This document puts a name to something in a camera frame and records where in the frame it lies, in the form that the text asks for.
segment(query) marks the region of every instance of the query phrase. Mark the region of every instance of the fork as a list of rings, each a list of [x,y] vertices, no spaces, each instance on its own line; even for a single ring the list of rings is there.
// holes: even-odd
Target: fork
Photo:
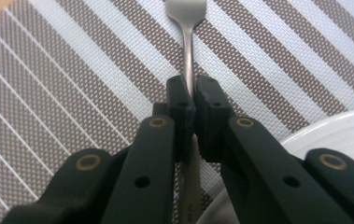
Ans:
[[[194,96],[195,76],[193,73],[193,28],[205,18],[206,0],[166,0],[168,16],[179,26],[183,34],[183,76],[191,97]],[[179,184],[179,223],[196,223],[201,215],[200,155],[197,137],[192,137],[188,163],[181,163]]]

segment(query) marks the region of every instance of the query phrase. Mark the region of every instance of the striped tablecloth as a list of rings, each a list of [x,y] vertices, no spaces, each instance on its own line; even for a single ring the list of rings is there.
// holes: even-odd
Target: striped tablecloth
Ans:
[[[282,139],[354,110],[354,1],[208,0],[196,73],[239,115]],[[0,220],[40,197],[71,153],[134,140],[165,81],[182,71],[181,33],[162,0],[17,0],[0,12]],[[203,207],[223,188],[201,163]]]

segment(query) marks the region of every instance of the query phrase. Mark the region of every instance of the striped placemat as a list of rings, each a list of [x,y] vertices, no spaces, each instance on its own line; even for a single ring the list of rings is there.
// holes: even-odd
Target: striped placemat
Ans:
[[[217,79],[236,112],[277,139],[354,110],[354,1],[208,0],[193,41],[196,73]],[[40,197],[71,153],[130,145],[182,71],[181,44],[162,0],[4,8],[0,220]],[[201,168],[205,208],[223,184],[217,164]]]

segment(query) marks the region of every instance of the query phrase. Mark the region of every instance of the woven fabric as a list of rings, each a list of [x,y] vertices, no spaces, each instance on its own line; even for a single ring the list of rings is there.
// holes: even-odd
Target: woven fabric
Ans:
[[[130,145],[164,101],[166,80],[181,73],[181,45],[162,0],[4,8],[0,220],[40,197],[72,153]],[[208,0],[193,45],[195,72],[218,80],[237,114],[278,140],[354,110],[354,1]],[[224,186],[218,164],[202,161],[201,172],[205,209]]]

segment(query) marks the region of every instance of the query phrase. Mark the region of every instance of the placemat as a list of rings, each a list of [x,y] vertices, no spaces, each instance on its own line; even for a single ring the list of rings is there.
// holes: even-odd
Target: placemat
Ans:
[[[354,110],[354,1],[208,0],[194,69],[282,139]],[[182,71],[162,0],[17,0],[0,12],[0,220],[74,152],[134,140]],[[203,208],[224,188],[201,162]]]

